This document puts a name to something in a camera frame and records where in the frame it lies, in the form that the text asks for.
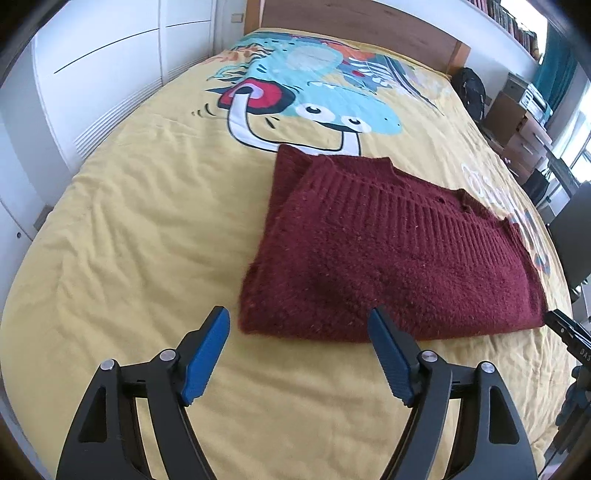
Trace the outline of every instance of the book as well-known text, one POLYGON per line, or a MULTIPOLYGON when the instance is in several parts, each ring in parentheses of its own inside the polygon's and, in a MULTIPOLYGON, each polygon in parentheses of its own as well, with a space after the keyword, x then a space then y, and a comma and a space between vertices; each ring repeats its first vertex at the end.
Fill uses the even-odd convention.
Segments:
POLYGON ((524 32, 525 33, 525 49, 530 52, 531 54, 531 40, 530 40, 530 33, 528 31, 524 32))
POLYGON ((495 21, 501 24, 501 6, 497 3, 495 3, 495 21))
POLYGON ((538 48, 538 34, 536 32, 532 32, 533 35, 531 37, 531 56, 536 60, 540 59, 540 50, 538 48))

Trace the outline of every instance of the folded sweater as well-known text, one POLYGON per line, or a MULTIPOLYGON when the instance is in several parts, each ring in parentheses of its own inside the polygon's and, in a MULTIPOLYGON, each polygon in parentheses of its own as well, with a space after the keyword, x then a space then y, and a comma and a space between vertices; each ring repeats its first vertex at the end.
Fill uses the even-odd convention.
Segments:
POLYGON ((282 145, 243 281, 241 329, 367 342, 379 305, 419 340, 538 327, 547 310, 518 225, 465 190, 413 177, 389 158, 282 145))

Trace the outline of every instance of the wardrobe door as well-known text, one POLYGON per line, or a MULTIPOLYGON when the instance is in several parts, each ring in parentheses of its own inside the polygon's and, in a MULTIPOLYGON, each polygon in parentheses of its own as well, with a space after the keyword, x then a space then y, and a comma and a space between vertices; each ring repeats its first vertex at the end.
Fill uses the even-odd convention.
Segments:
POLYGON ((71 0, 35 36, 38 88, 71 171, 162 85, 159 15, 158 0, 71 0))
POLYGON ((213 50, 213 0, 163 0, 161 30, 165 81, 208 58, 213 50))
POLYGON ((0 318, 14 276, 30 245, 28 236, 0 205, 0 318))

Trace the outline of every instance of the window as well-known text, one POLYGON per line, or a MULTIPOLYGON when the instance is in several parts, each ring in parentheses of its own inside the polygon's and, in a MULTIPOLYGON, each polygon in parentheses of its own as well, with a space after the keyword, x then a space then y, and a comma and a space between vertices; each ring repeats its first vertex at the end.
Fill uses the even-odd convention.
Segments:
POLYGON ((562 159, 578 181, 591 180, 591 89, 581 100, 562 159))
POLYGON ((546 33, 548 31, 546 17, 532 7, 527 0, 501 0, 501 6, 515 17, 521 28, 535 32, 538 35, 538 49, 541 61, 546 51, 546 33))

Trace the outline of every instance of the yellow duvet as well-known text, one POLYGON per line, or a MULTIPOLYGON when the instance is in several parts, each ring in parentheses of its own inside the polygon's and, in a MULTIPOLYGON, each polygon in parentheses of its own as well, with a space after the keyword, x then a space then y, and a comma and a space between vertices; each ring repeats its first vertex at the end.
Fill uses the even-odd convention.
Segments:
MULTIPOLYGON (((570 314, 541 219, 442 74, 366 44, 257 31, 123 121, 22 264, 0 361, 18 420, 51 471, 99 362, 147 361, 218 304, 230 310, 232 330, 205 395, 188 409, 217 477, 379 478, 409 411, 390 393, 372 346, 236 328, 281 143, 390 157, 412 175, 466 189, 520 224, 549 308, 570 314)), ((421 347, 447 362, 496 364, 540 464, 569 383, 558 336, 544 327, 421 347)), ((164 479, 147 405, 139 411, 152 475, 164 479)), ((443 476, 456 418, 454 404, 433 478, 443 476)))

